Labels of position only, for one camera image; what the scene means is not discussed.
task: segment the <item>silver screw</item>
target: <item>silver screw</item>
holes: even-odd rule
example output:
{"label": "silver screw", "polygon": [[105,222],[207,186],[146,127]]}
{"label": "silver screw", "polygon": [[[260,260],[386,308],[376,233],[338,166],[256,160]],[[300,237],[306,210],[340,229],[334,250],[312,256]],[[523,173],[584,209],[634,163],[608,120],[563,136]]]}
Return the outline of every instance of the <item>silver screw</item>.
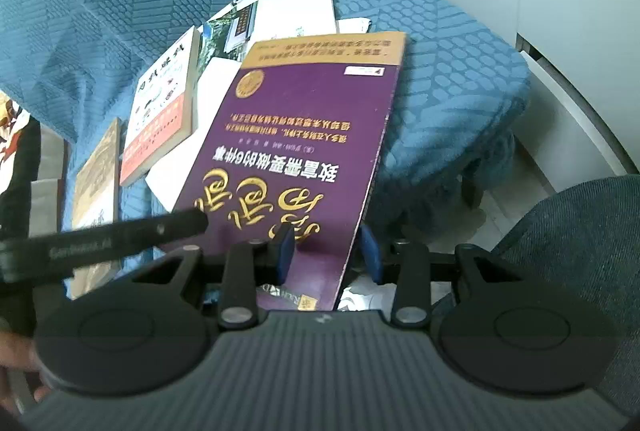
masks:
{"label": "silver screw", "polygon": [[225,308],[220,316],[225,323],[239,325],[245,323],[252,318],[254,314],[248,308],[243,306],[231,306]]}
{"label": "silver screw", "polygon": [[427,319],[427,312],[417,306],[403,306],[396,312],[396,319],[404,324],[416,324]]}

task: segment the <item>sofa leg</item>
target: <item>sofa leg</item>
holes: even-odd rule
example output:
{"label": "sofa leg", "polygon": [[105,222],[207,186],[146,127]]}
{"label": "sofa leg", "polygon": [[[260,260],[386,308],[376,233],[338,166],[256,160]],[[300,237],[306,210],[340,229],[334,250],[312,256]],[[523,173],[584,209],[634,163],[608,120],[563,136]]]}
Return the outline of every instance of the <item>sofa leg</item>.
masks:
{"label": "sofa leg", "polygon": [[470,209],[480,207],[483,192],[471,180],[462,177],[462,199]]}

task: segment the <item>blue fabric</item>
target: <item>blue fabric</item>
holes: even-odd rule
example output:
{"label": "blue fabric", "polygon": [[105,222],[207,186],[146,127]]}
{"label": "blue fabric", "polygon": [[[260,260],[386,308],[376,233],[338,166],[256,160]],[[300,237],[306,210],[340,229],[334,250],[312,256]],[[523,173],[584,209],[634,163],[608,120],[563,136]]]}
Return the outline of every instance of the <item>blue fabric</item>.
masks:
{"label": "blue fabric", "polygon": [[[129,117],[133,83],[192,24],[230,0],[0,0],[0,88],[74,143],[75,176],[111,119]],[[445,0],[334,0],[338,18],[371,18],[410,43],[367,218],[383,230],[419,212],[460,173],[490,185],[510,164],[509,126],[528,84],[521,56]],[[120,215],[162,212],[145,182],[120,192]],[[140,260],[151,259],[151,251]]]}

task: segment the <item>human hand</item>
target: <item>human hand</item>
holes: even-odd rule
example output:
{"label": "human hand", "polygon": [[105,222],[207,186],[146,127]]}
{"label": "human hand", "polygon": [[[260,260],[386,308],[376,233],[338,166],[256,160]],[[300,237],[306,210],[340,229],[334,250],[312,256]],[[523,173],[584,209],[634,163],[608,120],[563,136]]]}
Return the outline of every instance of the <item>human hand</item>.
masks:
{"label": "human hand", "polygon": [[[12,413],[17,413],[7,369],[38,371],[39,364],[31,339],[11,332],[0,331],[0,405]],[[40,386],[33,396],[36,401],[40,401],[49,391],[48,387]]]}

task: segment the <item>purple book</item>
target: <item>purple book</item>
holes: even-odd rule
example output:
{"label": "purple book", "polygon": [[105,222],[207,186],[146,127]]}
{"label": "purple book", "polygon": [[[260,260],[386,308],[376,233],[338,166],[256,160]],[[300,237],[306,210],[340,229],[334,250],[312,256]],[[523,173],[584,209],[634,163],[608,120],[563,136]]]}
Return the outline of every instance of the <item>purple book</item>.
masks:
{"label": "purple book", "polygon": [[331,310],[362,218],[398,80],[404,33],[258,42],[229,88],[180,193],[209,229],[206,254],[296,231],[267,309]]}

